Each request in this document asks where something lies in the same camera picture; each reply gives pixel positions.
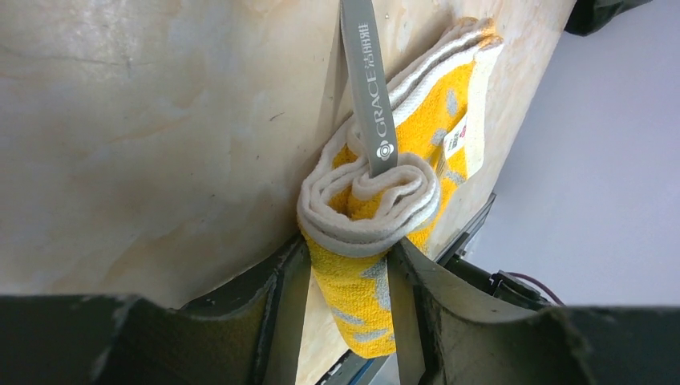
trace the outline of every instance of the gray spot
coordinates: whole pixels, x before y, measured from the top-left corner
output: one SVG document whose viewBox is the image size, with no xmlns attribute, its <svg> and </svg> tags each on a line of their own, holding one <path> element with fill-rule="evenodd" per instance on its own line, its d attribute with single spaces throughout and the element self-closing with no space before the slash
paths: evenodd
<svg viewBox="0 0 680 385">
<path fill-rule="evenodd" d="M 455 116 L 456 112 L 458 112 L 458 100 L 455 99 L 455 92 L 453 90 L 448 90 L 447 93 L 447 110 L 450 116 Z"/>
<path fill-rule="evenodd" d="M 444 142 L 444 137 L 446 136 L 447 132 L 443 128 L 437 128 L 437 131 L 435 131 L 435 134 L 432 136 L 432 139 L 430 139 L 430 143 L 432 143 L 433 146 L 440 146 Z"/>
<path fill-rule="evenodd" d="M 387 282 L 387 261 L 385 258 L 380 258 L 378 263 L 366 269 L 361 274 L 361 277 L 375 280 L 375 299 L 378 300 L 378 305 L 383 310 L 392 311 L 390 287 Z"/>
<path fill-rule="evenodd" d="M 460 175 L 460 172 L 453 172 L 453 171 L 447 171 L 447 178 L 453 181 L 456 186 L 460 186 L 463 183 L 465 183 L 465 178 L 463 178 L 462 175 Z"/>
<path fill-rule="evenodd" d="M 364 322 L 359 317 L 355 317 L 351 314 L 344 313 L 334 307 L 330 308 L 330 312 L 333 313 L 335 317 L 340 318 L 342 321 L 349 323 L 350 325 L 363 326 Z"/>
<path fill-rule="evenodd" d="M 378 329 L 366 333 L 354 333 L 354 339 L 356 339 L 357 342 L 371 342 L 382 337 L 385 333 L 387 333 L 387 329 Z"/>
</svg>

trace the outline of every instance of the yellow fabric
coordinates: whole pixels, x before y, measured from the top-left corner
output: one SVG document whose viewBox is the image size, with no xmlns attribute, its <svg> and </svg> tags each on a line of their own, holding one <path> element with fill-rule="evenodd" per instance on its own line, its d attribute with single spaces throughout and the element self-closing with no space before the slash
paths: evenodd
<svg viewBox="0 0 680 385">
<path fill-rule="evenodd" d="M 466 63 L 441 77 L 415 112 L 397 127 L 400 153 L 417 154 L 437 168 L 438 162 L 443 159 L 443 150 L 433 138 L 438 134 L 441 136 L 442 130 L 450 132 L 465 115 L 468 109 L 468 84 L 474 66 L 474 62 Z M 455 111 L 450 111 L 451 92 L 455 96 Z M 336 155 L 334 168 L 356 159 L 357 156 L 345 146 Z M 445 170 L 457 172 L 463 180 L 468 178 L 464 147 L 445 161 Z M 445 208 L 457 184 L 446 173 L 439 175 L 439 178 L 442 185 L 440 207 Z M 381 197 L 382 194 L 378 194 L 368 201 L 361 201 L 352 195 L 351 188 L 347 188 L 333 197 L 329 206 L 356 221 L 371 218 Z M 442 209 L 429 225 L 408 235 L 411 242 L 424 253 L 427 253 L 428 238 L 441 212 Z M 304 231 L 303 235 L 310 248 L 314 276 L 350 348 L 364 358 L 394 353 L 394 327 L 387 291 L 387 269 L 384 268 L 387 252 L 366 258 L 343 257 L 323 249 Z"/>
</svg>

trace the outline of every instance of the logo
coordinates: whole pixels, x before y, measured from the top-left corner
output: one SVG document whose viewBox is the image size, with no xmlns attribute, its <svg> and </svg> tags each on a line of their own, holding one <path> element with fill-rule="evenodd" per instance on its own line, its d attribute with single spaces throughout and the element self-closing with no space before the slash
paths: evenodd
<svg viewBox="0 0 680 385">
<path fill-rule="evenodd" d="M 390 158 L 390 155 L 392 155 L 392 152 L 395 151 L 395 146 L 389 144 L 387 140 L 383 140 L 380 143 L 380 147 L 378 147 L 378 151 L 375 152 L 375 154 L 378 156 L 378 158 L 382 159 L 383 161 L 388 160 Z"/>
</svg>

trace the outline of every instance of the rolled towel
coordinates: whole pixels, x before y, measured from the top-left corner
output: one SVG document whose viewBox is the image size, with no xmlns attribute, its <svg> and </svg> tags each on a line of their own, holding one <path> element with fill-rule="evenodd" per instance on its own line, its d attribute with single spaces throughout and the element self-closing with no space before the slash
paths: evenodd
<svg viewBox="0 0 680 385">
<path fill-rule="evenodd" d="M 342 337 L 364 358 L 394 353 L 385 254 L 427 241 L 455 189 L 484 160 L 488 78 L 502 48 L 489 19 L 460 19 L 388 84 L 398 166 L 369 177 L 351 116 L 302 183 L 297 219 Z"/>
</svg>

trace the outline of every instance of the tag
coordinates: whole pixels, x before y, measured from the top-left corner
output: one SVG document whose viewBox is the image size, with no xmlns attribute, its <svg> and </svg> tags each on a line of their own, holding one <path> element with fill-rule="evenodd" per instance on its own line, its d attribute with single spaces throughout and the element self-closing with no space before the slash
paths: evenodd
<svg viewBox="0 0 680 385">
<path fill-rule="evenodd" d="M 457 153 L 465 145 L 465 128 L 468 125 L 468 114 L 463 115 L 463 118 L 458 124 L 444 137 L 443 155 L 444 159 L 448 160 Z"/>
<path fill-rule="evenodd" d="M 370 176 L 373 177 L 395 167 L 399 152 L 373 2 L 341 0 L 340 27 L 354 117 L 361 129 Z"/>
</svg>

